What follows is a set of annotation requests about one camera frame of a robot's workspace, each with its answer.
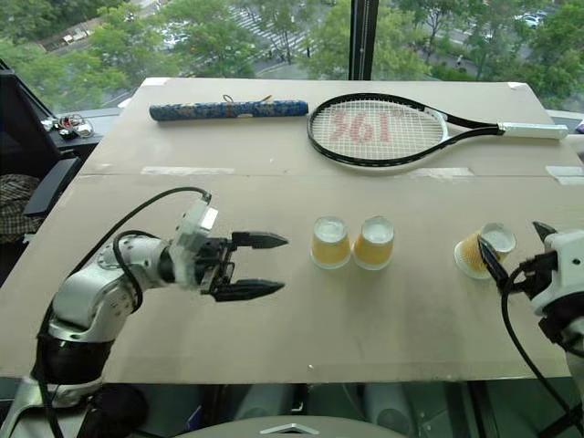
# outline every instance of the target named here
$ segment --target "white tape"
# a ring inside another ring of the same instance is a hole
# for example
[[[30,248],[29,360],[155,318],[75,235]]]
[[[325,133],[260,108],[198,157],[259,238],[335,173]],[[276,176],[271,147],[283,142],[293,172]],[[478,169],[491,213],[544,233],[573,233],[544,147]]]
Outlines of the white tape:
[[[527,84],[525,82],[507,82],[507,85],[511,89],[521,89],[521,88],[527,86]]]
[[[227,167],[160,167],[146,166],[141,170],[142,175],[231,175],[235,169]]]
[[[562,185],[584,185],[584,167],[546,166],[546,170]]]
[[[475,174],[468,167],[424,167],[408,172],[404,176],[410,178],[438,178],[447,180],[461,176],[475,176]]]
[[[147,86],[164,85],[168,79],[170,79],[170,78],[146,78],[142,82],[142,86],[147,87]]]

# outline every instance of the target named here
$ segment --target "glass window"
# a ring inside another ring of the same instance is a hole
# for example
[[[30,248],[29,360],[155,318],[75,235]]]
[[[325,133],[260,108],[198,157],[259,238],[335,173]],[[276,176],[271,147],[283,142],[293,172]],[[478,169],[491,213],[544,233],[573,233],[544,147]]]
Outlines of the glass window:
[[[55,112],[147,77],[346,78],[350,0],[5,0],[0,57]]]
[[[581,0],[380,1],[373,79],[526,82],[584,111]]]

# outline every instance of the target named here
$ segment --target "cardboard surface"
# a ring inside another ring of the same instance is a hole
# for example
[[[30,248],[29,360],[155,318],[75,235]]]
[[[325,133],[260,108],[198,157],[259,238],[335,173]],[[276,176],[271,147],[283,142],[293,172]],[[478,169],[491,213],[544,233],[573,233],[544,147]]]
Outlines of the cardboard surface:
[[[339,164],[318,154],[307,137],[307,117],[156,122],[152,104],[234,100],[303,99],[314,110],[351,92],[382,92],[418,100],[438,110],[479,121],[551,123],[525,84],[476,82],[367,82],[265,79],[148,80],[82,174],[224,172],[253,175],[337,175]],[[546,165],[580,165],[564,141],[482,137],[458,143],[414,168],[468,167],[477,175],[544,175]]]
[[[359,90],[407,96],[479,120],[545,123],[526,86],[169,79],[143,86],[43,223],[0,290],[0,375],[33,363],[50,299],[72,267],[133,207],[176,186],[211,191],[214,235],[279,233],[290,245],[235,253],[235,278],[286,282],[273,296],[214,303],[177,287],[150,290],[112,350],[109,381],[235,383],[472,380],[530,376],[500,317],[492,281],[454,262],[456,243],[488,222],[517,238],[507,268],[541,252],[530,222],[584,227],[584,186],[562,185],[546,166],[580,165],[567,141],[480,140],[412,172],[354,171],[315,153],[306,120],[196,120],[157,124],[150,103],[307,99]],[[150,166],[148,174],[144,167]],[[164,238],[191,204],[179,193],[128,223]],[[310,261],[312,226],[340,216],[351,241],[383,214],[395,226],[390,266],[337,271]],[[513,297],[517,335],[549,376],[568,375],[564,356],[540,333],[525,297]]]
[[[81,176],[44,223],[0,294],[0,373],[28,371],[35,334],[60,282],[133,206],[174,186],[214,193],[214,235],[266,230],[290,245],[235,254],[236,277],[282,280],[271,297],[214,303],[168,287],[146,293],[107,366],[110,381],[271,382],[461,380],[529,376],[500,317],[492,281],[455,265],[454,245],[486,222],[516,234],[508,268],[541,251],[530,221],[584,226],[584,189],[552,177],[306,178],[265,176]],[[132,220],[172,237],[192,195],[181,193]],[[364,219],[395,225],[390,266],[367,272],[352,261],[325,271],[308,256],[314,221],[340,215],[355,239]],[[546,375],[567,375],[561,351],[539,332],[524,297],[511,314],[518,336]]]

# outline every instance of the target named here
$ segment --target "yellow paper cup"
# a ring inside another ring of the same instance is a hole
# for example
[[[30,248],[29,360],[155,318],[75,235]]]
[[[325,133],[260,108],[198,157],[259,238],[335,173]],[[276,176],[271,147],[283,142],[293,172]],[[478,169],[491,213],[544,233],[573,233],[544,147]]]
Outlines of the yellow paper cup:
[[[355,263],[370,271],[383,269],[391,260],[394,235],[393,225],[383,216],[366,220],[353,246]]]
[[[312,261],[324,269],[337,269],[350,259],[350,243],[345,223],[335,216],[320,217],[314,224]]]
[[[472,233],[454,248],[454,260],[458,267],[469,277],[476,279],[490,278],[481,257],[478,236],[481,235],[496,251],[499,262],[515,249],[516,239],[503,224],[486,224],[479,231]]]

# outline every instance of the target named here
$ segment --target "table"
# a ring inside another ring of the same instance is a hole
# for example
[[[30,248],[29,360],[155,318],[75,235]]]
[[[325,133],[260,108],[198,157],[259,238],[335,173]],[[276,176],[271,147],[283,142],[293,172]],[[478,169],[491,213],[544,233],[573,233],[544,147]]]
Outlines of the table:
[[[455,90],[458,99],[452,98]],[[546,170],[579,165],[567,141],[486,139],[456,146],[421,171],[366,172],[315,153],[304,118],[158,124],[147,111],[151,103],[218,100],[225,93],[234,99],[305,99],[315,108],[352,91],[426,97],[445,111],[480,120],[549,122],[533,92],[517,84],[147,79],[0,290],[0,374],[29,371],[47,303],[120,217],[158,192],[198,185],[214,194],[214,235],[263,230],[289,239],[280,248],[235,254],[237,277],[262,276],[287,286],[245,303],[218,304],[177,287],[147,292],[114,345],[107,380],[530,376],[503,327],[493,283],[459,272],[453,249],[482,224],[504,222],[518,241],[505,261],[510,268],[541,251],[530,221],[584,226],[584,186],[562,185]],[[181,193],[161,201],[129,227],[170,238],[191,199]],[[396,229],[390,267],[366,272],[349,263],[329,272],[314,266],[308,257],[312,225],[325,214],[342,217],[353,239],[367,217],[388,217]],[[513,297],[510,308],[518,336],[544,374],[568,375],[527,299]]]

